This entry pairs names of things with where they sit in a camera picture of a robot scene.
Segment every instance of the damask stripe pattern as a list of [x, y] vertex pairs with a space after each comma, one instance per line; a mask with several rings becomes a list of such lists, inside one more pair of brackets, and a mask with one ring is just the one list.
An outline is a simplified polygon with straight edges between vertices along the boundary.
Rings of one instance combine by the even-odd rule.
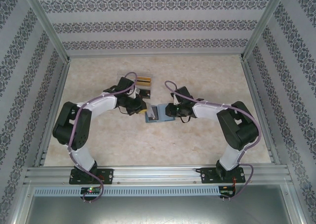
[[301, 8], [306, 13], [312, 22], [313, 27], [316, 27], [316, 0], [297, 0]]
[[251, 31], [257, 20], [179, 20], [53, 24], [58, 34], [143, 31]]
[[295, 174], [298, 177], [300, 188], [303, 191], [305, 203], [310, 208], [313, 221], [316, 222], [316, 197], [314, 196], [314, 192], [312, 191], [312, 184], [308, 180], [309, 177], [308, 175], [306, 175], [306, 168], [304, 167], [304, 162], [301, 158], [301, 155], [297, 151], [295, 141], [293, 140], [293, 135], [291, 134], [291, 130], [288, 127], [286, 117], [283, 114], [283, 109], [279, 102], [276, 89], [273, 86], [272, 80], [270, 78], [269, 72], [267, 70], [267, 67], [265, 65], [264, 59], [258, 46], [254, 47], [252, 53], [256, 60], [256, 64], [259, 69], [262, 81], [264, 83], [266, 92], [270, 99], [271, 106], [274, 110], [274, 114], [277, 119], [277, 124], [279, 126], [281, 135], [283, 137], [283, 141], [285, 143], [285, 147], [289, 153], [289, 158], [294, 167]]
[[0, 0], [0, 3], [0, 29], [2, 29], [18, 0]]
[[15, 131], [16, 125], [19, 121], [26, 99], [30, 93], [34, 78], [40, 66], [40, 62], [43, 58], [48, 42], [48, 35], [46, 32], [42, 33], [35, 52], [25, 72], [17, 95], [14, 98], [14, 103], [12, 104], [12, 108], [10, 109], [9, 115], [7, 116], [7, 121], [4, 123], [3, 130], [0, 135], [0, 165], [2, 165], [2, 160], [6, 155], [5, 151], [11, 143], [11, 137], [13, 136], [13, 132]]
[[[267, 113], [266, 113], [266, 109], [264, 108], [261, 95], [259, 94], [259, 88], [258, 88], [258, 85], [257, 85], [256, 80], [255, 80], [255, 78], [254, 78], [254, 74], [253, 74], [253, 72], [252, 72], [252, 68], [250, 67], [250, 62], [249, 62], [249, 60], [247, 60], [247, 63], [248, 63], [248, 66], [249, 66], [249, 69], [250, 69], [250, 72], [251, 72], [251, 75], [252, 75], [254, 84], [255, 84], [255, 86], [256, 86], [257, 92], [258, 92], [258, 97], [259, 97], [259, 100], [260, 100], [260, 103], [261, 103], [261, 107], [262, 107], [263, 113], [265, 114], [265, 118], [266, 118], [266, 121], [267, 121], [267, 124], [268, 124], [269, 132], [270, 132], [270, 134], [271, 134], [271, 138], [272, 138], [273, 144], [276, 145], [276, 140], [275, 140], [275, 138], [274, 138], [274, 136], [273, 136], [273, 132], [272, 132], [272, 129], [271, 129], [271, 126], [270, 126], [270, 123], [269, 123], [269, 118], [268, 118], [268, 115], [267, 115]], [[281, 160], [281, 157], [280, 157], [280, 155], [279, 155], [279, 151], [278, 151], [277, 146], [275, 146], [275, 149], [276, 149], [276, 153], [277, 153], [277, 156], [278, 156], [278, 159], [279, 159], [280, 163], [283, 164], [283, 163], [282, 163], [282, 160]]]
[[33, 10], [30, 8], [23, 23], [20, 26], [12, 44], [7, 51], [7, 54], [4, 57], [4, 60], [1, 62], [0, 66], [0, 97], [2, 97], [2, 92], [5, 90], [8, 81], [11, 78], [13, 69], [15, 69], [16, 64], [22, 54], [22, 51], [26, 45], [27, 40], [37, 22], [37, 17], [34, 14]]
[[293, 111], [296, 114], [298, 124], [304, 133], [304, 138], [307, 140], [310, 152], [313, 154], [313, 159], [316, 159], [316, 130], [313, 128], [311, 117], [307, 114], [304, 103], [301, 102], [300, 94], [298, 90], [296, 90], [290, 71], [287, 69], [277, 43], [268, 27], [263, 31], [262, 37], [269, 49], [273, 62], [276, 65], [276, 70], [279, 73], [284, 89], [287, 92], [289, 101], [291, 102]]
[[47, 95], [49, 85], [51, 83], [51, 79], [53, 77], [57, 61], [59, 59], [59, 55], [56, 50], [53, 51], [53, 54], [49, 60], [49, 64], [47, 66], [47, 70], [43, 81], [41, 83], [41, 87], [34, 104], [33, 110], [31, 112], [31, 116], [29, 122], [27, 124], [26, 132], [23, 135], [23, 140], [21, 141], [21, 145], [19, 148], [19, 152], [14, 161], [14, 166], [12, 167], [12, 172], [10, 173], [10, 180], [8, 181], [8, 185], [5, 187], [4, 196], [2, 196], [2, 202], [0, 204], [0, 223], [5, 223], [5, 219], [8, 216], [10, 207], [12, 205], [13, 196], [16, 192], [16, 187], [18, 186], [18, 181], [21, 177], [21, 172], [23, 170], [23, 166], [25, 164], [25, 160], [27, 158], [27, 154], [29, 152], [29, 147], [31, 145], [33, 134], [35, 132], [41, 110], [44, 105], [45, 97]]
[[63, 63], [63, 65], [62, 65], [62, 67], [61, 67], [61, 70], [60, 70], [60, 73], [59, 73], [59, 76], [58, 76], [58, 80], [57, 80], [57, 83], [56, 83], [56, 88], [55, 88], [55, 91], [54, 91], [54, 94], [53, 94], [53, 97], [52, 97], [52, 100], [51, 100], [51, 103], [50, 103], [50, 106], [49, 106], [49, 109], [48, 109], [47, 118], [46, 118], [46, 121], [45, 121], [45, 124], [44, 124], [44, 127], [43, 127], [43, 131], [42, 131], [41, 136], [40, 136], [38, 149], [37, 149], [37, 152], [36, 152], [35, 157], [34, 157], [33, 167], [35, 167], [36, 159], [38, 158], [38, 155], [39, 155], [41, 142], [42, 142], [42, 140], [43, 140], [44, 133], [45, 133], [45, 130], [46, 130], [46, 126], [47, 126], [47, 123], [48, 123], [48, 119], [49, 119], [49, 115], [50, 115], [50, 110], [51, 110], [52, 107], [53, 107], [53, 103], [54, 103], [54, 100], [55, 100], [55, 95], [56, 95], [57, 88], [58, 88], [58, 85], [59, 85], [59, 80], [60, 80], [60, 77], [61, 77], [61, 75], [62, 75], [63, 69], [64, 69], [64, 67], [65, 67], [65, 65], [66, 65], [67, 63], [68, 63], [68, 62]]
[[316, 68], [315, 60], [312, 58], [310, 51], [304, 44], [298, 30], [295, 28], [293, 21], [290, 19], [283, 4], [279, 4], [274, 12], [274, 16], [282, 28], [283, 33], [290, 44], [292, 52], [294, 53], [297, 62], [305, 74], [305, 78], [308, 79], [308, 83], [311, 86], [314, 95], [316, 96]]
[[65, 41], [66, 50], [245, 47], [248, 39], [157, 39]]
[[46, 13], [189, 10], [264, 9], [269, 0], [42, 0]]

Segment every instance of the beige floor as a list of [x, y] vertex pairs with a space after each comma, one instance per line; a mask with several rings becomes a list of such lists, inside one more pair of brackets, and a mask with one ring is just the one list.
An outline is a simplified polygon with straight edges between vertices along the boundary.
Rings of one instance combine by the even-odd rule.
[[[236, 56], [158, 56], [73, 59], [61, 105], [83, 102], [116, 84], [118, 71], [153, 75], [152, 105], [172, 102], [165, 80], [186, 86], [195, 98], [231, 104], [243, 101], [255, 109]], [[191, 119], [183, 124], [145, 123], [143, 114], [128, 116], [113, 110], [91, 123], [89, 147], [98, 165], [215, 164], [226, 147], [218, 122]], [[242, 162], [270, 162], [265, 142], [249, 150]], [[64, 146], [52, 138], [45, 166], [73, 166]]]

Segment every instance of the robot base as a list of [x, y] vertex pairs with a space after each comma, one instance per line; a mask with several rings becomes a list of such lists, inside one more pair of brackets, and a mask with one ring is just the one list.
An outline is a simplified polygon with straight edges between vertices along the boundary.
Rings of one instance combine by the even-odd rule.
[[[113, 169], [96, 169], [93, 174], [100, 178], [104, 185], [111, 185], [113, 181]], [[95, 178], [91, 176], [87, 176], [87, 174], [78, 168], [74, 168], [71, 170], [69, 177], [70, 185], [99, 185]]]
[[216, 173], [216, 167], [203, 167], [196, 169], [196, 172], [201, 174], [202, 184], [220, 184], [220, 183], [245, 183], [245, 175], [243, 168], [236, 167], [229, 176], [226, 176], [223, 180]]

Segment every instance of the patterned wallpaper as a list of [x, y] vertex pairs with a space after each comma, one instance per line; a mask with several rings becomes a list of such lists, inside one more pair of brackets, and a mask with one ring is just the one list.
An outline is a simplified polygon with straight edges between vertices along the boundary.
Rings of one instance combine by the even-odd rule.
[[64, 63], [26, 0], [0, 5], [0, 224], [33, 166]]
[[241, 53], [269, 0], [40, 0], [71, 57]]
[[316, 223], [316, 0], [281, 0], [248, 59], [278, 155]]

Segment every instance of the mounting plate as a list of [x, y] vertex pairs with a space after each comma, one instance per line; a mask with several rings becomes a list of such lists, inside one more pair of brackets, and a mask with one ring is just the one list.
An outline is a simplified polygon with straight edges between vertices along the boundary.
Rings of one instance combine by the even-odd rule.
[[[97, 177], [102, 180], [104, 185], [111, 185], [113, 181], [113, 169], [97, 169]], [[98, 185], [99, 182], [94, 179], [93, 182], [88, 183], [87, 181], [80, 180], [76, 169], [72, 169], [69, 177], [70, 185]]]
[[234, 172], [234, 175], [226, 177], [224, 180], [216, 173], [216, 167], [203, 167], [196, 169], [196, 172], [201, 174], [202, 184], [215, 184], [215, 183], [233, 183], [233, 178], [236, 179], [236, 183], [245, 183], [245, 175], [243, 168], [238, 167]]

